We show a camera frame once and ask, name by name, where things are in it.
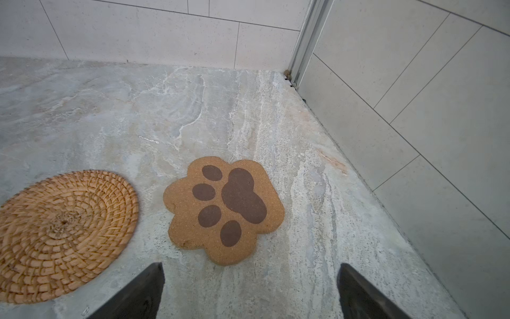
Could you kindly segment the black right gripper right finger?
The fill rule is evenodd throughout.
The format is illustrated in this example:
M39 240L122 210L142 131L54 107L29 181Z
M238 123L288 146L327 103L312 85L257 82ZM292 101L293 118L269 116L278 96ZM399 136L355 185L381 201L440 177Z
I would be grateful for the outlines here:
M337 288L346 319L410 319L407 313L348 263L341 264Z

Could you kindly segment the cork paw print coaster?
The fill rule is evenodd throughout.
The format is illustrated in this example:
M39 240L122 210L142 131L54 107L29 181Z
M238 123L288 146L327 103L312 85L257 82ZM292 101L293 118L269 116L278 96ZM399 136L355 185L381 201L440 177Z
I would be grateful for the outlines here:
M163 203L174 214L171 242L180 249L204 249L222 266L249 257L258 235L276 231L285 216L266 170L249 159L196 159L184 178L165 189Z

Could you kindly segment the woven rattan round coaster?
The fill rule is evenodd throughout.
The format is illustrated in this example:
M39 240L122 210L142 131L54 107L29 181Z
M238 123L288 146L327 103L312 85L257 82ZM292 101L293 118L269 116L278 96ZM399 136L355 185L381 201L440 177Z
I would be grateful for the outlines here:
M134 187L110 171L56 175L1 206L1 300L55 299L95 279L134 234Z

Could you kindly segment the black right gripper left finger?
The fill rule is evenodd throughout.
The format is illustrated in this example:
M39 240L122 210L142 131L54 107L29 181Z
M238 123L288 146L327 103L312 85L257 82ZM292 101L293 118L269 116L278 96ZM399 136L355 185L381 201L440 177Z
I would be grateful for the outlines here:
M162 263L152 263L89 318L156 318L164 284Z

